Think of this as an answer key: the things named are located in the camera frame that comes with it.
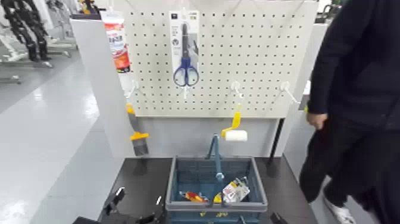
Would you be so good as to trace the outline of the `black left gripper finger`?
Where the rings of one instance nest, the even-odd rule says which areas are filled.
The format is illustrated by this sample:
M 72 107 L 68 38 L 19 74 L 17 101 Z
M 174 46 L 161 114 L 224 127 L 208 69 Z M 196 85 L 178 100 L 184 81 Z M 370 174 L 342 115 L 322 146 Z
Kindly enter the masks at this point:
M 111 193 L 109 197 L 106 199 L 106 202 L 103 207 L 104 215 L 109 216 L 111 213 L 118 213 L 118 204 L 122 201 L 125 196 L 125 187 L 119 187 L 118 190 Z
M 162 223 L 163 222 L 163 196 L 159 196 L 151 209 L 151 213 L 142 218 L 142 223 Z

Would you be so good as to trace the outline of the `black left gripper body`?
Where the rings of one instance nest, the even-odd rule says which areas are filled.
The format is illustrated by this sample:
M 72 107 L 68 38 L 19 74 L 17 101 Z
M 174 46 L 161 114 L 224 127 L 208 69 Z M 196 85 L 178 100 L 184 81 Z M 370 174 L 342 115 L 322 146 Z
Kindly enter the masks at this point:
M 126 214 L 113 213 L 105 215 L 100 221 L 79 216 L 73 221 L 73 224 L 147 224 L 156 222 L 157 218 L 154 214 L 144 217 L 133 217 Z

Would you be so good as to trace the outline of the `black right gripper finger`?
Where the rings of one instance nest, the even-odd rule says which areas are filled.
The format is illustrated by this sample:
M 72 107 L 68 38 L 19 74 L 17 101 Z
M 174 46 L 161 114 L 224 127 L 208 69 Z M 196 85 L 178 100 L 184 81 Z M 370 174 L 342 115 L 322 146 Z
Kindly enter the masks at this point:
M 272 213 L 270 216 L 270 220 L 273 224 L 288 224 L 288 222 L 278 213 Z

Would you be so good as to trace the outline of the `bare person hand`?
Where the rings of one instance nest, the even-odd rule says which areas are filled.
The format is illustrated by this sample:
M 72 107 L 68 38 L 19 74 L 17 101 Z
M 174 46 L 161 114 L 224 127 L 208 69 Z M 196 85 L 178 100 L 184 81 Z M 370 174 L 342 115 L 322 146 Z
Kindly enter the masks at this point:
M 328 114 L 313 114 L 307 112 L 306 120 L 307 122 L 315 127 L 316 130 L 322 130 L 324 122 L 327 120 Z

